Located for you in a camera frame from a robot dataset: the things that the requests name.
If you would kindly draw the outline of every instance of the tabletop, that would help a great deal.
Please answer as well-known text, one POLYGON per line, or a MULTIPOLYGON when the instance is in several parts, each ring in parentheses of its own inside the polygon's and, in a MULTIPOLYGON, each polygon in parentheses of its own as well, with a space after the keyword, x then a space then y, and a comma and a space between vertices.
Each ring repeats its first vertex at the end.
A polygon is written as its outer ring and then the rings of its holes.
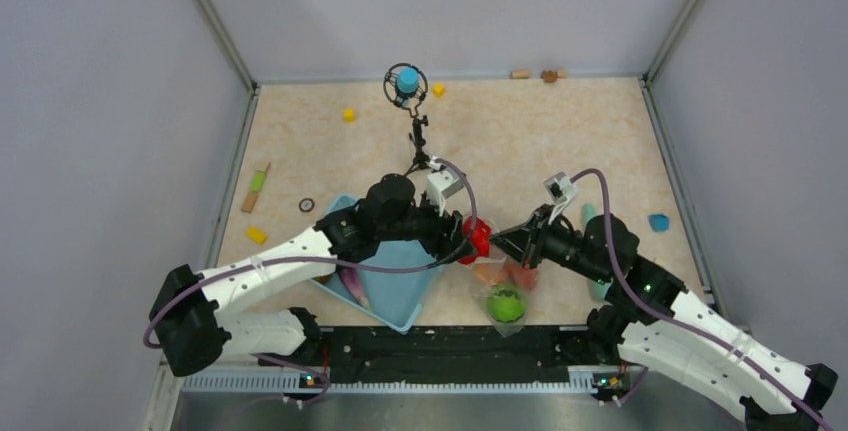
MULTIPOLYGON (((445 81, 445 93, 430 94, 421 111, 425 150, 444 157, 466 173, 480 203, 481 217, 501 228, 523 223, 549 202, 542 182, 559 171, 568 175, 599 168, 610 186, 612 212, 641 239, 639 253, 661 259, 687 286, 701 291, 680 215, 636 78, 565 79, 545 84, 531 80, 445 81), (648 215, 671 218, 657 233, 648 215)), ((262 86, 224 233, 219 264, 276 246, 313 225, 341 193, 364 196, 388 173, 403 173, 413 149, 407 138, 411 120, 393 107, 378 82, 262 86), (346 108, 354 122, 343 119, 346 108), (254 170, 270 162, 252 213, 240 211, 254 170), (303 198, 316 203, 303 213, 303 198), (245 230, 268 235, 262 245, 245 230)), ((424 173, 412 176, 419 192, 424 173)), ((578 183, 580 194, 565 215, 579 227, 580 208, 592 203, 600 212, 600 187, 594 177, 578 183)), ((467 212, 458 193, 449 207, 467 212)), ((584 324, 593 307, 586 279, 546 262, 530 298, 527 324, 584 324)), ((489 321, 471 297, 476 279, 450 265, 424 299, 416 325, 485 325, 489 321)), ((276 312, 307 308, 322 326, 379 325, 347 303, 299 283, 253 308, 276 312)))

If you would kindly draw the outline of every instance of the light blue tray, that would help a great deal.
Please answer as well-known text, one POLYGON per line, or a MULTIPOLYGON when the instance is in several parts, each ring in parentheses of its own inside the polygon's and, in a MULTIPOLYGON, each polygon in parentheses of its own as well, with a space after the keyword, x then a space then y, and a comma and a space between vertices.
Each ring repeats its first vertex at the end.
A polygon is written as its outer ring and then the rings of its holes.
MULTIPOLYGON (((327 212, 353 206, 357 198, 339 195, 327 212)), ((411 268, 432 263, 434 258, 424 251, 417 241, 390 241, 380 244, 377 254, 363 261, 364 264, 387 268, 411 268)), ((333 275, 327 284, 312 281, 324 291, 347 301, 363 313, 385 323, 395 331, 406 334, 418 313, 421 312, 421 300, 433 279, 442 271, 442 266, 420 273, 389 274, 359 270, 359 278, 365 287, 365 294, 371 302, 373 311, 363 308, 347 292, 337 275, 333 275)))

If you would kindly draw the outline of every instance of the white wall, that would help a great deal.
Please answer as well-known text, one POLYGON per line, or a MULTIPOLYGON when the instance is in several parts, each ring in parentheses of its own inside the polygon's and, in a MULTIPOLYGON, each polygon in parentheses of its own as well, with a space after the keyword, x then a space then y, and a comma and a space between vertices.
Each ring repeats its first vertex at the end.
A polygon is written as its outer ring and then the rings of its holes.
POLYGON ((138 429, 247 105, 191 0, 0 0, 0 429, 138 429))
POLYGON ((259 81, 641 74, 685 0, 213 0, 259 81))
POLYGON ((706 0, 656 83, 731 318, 842 375, 848 0, 706 0))

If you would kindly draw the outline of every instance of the black tripod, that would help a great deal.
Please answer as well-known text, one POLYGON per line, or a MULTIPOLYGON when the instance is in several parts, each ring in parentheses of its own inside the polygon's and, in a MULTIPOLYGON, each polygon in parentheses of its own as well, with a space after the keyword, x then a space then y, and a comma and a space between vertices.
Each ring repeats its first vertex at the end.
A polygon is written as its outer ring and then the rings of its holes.
POLYGON ((424 139, 424 133, 422 131, 423 126, 429 125, 430 123, 427 121, 427 116, 416 116, 412 118, 412 133, 409 134, 409 140, 412 141, 412 145, 415 146, 415 156, 412 157, 412 166, 406 170, 403 174, 404 176, 409 176, 416 171, 429 169, 427 163, 430 162, 430 156, 424 152, 424 145, 427 144, 427 140, 424 139))

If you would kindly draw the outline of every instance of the yellow cube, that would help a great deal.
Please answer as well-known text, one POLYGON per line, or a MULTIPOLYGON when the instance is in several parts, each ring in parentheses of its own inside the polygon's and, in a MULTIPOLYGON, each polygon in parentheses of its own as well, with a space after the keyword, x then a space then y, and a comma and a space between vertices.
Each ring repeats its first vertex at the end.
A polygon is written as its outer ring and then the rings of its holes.
POLYGON ((268 239, 268 236, 263 233, 261 229, 254 226, 247 228, 245 234, 247 234, 247 237, 252 239, 256 244, 262 244, 266 239, 268 239))

